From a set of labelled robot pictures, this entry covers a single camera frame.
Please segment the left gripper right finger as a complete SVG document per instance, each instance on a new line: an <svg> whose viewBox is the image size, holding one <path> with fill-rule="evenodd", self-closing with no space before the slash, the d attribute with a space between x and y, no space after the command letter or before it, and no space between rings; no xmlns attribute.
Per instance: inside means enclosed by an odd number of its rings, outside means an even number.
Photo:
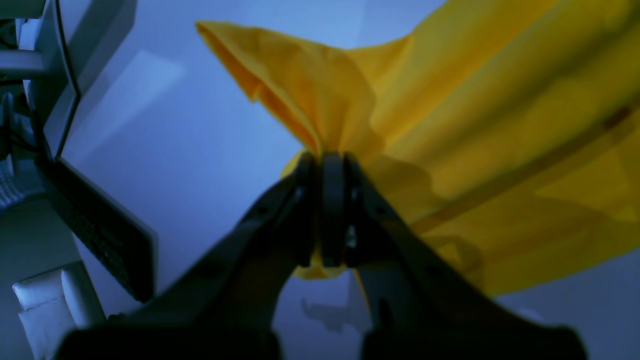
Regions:
<svg viewBox="0 0 640 360"><path fill-rule="evenodd" d="M350 153L325 155L325 265L355 269L363 360L585 360L577 333L490 300L414 235Z"/></svg>

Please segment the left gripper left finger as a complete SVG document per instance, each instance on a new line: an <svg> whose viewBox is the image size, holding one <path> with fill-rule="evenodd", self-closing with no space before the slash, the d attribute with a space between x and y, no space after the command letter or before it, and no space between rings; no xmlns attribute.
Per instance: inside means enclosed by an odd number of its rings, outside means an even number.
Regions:
<svg viewBox="0 0 640 360"><path fill-rule="evenodd" d="M317 159L300 155L226 237L146 307L66 337L59 360L281 360L281 290L316 247Z"/></svg>

